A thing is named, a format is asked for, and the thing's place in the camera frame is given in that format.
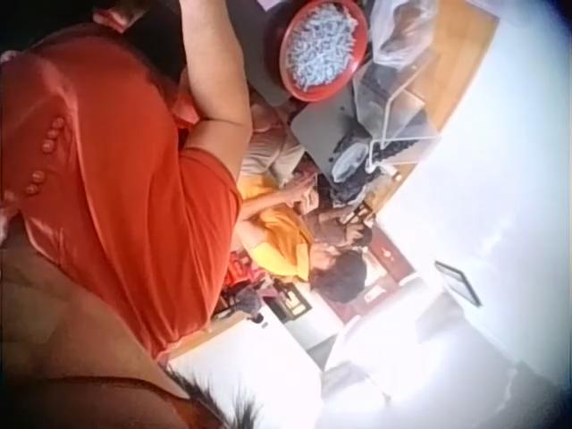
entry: clear plastic bag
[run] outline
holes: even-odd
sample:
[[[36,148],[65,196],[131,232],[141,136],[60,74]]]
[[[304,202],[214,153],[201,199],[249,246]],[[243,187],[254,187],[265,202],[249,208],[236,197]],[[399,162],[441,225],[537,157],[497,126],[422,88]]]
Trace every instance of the clear plastic bag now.
[[[375,0],[370,17],[374,62],[402,69],[433,42],[437,0]]]

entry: button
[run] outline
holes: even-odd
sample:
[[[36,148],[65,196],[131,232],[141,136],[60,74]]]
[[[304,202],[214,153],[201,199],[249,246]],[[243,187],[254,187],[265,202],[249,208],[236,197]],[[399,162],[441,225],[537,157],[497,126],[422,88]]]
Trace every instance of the button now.
[[[34,183],[37,184],[44,183],[45,179],[46,179],[46,174],[41,170],[36,170],[35,172],[32,173],[32,181]]]
[[[62,118],[61,116],[55,118],[54,121],[52,122],[52,128],[55,130],[61,130],[64,125],[65,125],[65,119]]]
[[[42,143],[42,152],[45,154],[51,154],[54,152],[55,149],[55,142],[51,139],[45,139],[44,143]]]
[[[32,196],[32,195],[36,195],[38,192],[39,192],[38,185],[31,183],[30,185],[28,185],[26,187],[26,195]]]

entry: yellow shirt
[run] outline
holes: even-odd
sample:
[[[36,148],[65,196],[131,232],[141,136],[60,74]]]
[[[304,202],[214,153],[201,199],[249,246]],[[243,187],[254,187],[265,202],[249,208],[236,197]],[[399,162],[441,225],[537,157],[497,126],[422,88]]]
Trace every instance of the yellow shirt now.
[[[240,177],[239,192],[245,201],[278,190],[269,174]],[[314,241],[300,217],[286,204],[263,210],[256,216],[265,229],[265,241],[247,249],[252,259],[269,273],[306,281],[310,271],[309,251]]]

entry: white items in bowl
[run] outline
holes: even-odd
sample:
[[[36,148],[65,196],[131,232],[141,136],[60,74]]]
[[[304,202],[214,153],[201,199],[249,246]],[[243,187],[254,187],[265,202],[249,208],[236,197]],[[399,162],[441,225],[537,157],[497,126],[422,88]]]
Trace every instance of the white items in bowl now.
[[[303,90],[333,82],[349,66],[358,25],[345,7],[324,4],[309,12],[292,31],[287,67]]]

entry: orange shirt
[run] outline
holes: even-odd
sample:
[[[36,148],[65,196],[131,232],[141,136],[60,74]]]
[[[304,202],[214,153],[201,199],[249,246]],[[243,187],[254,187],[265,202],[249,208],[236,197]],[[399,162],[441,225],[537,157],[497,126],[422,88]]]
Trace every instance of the orange shirt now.
[[[158,75],[91,26],[3,64],[2,89],[2,204],[36,250],[154,357],[202,328],[240,195],[213,156],[178,150]]]

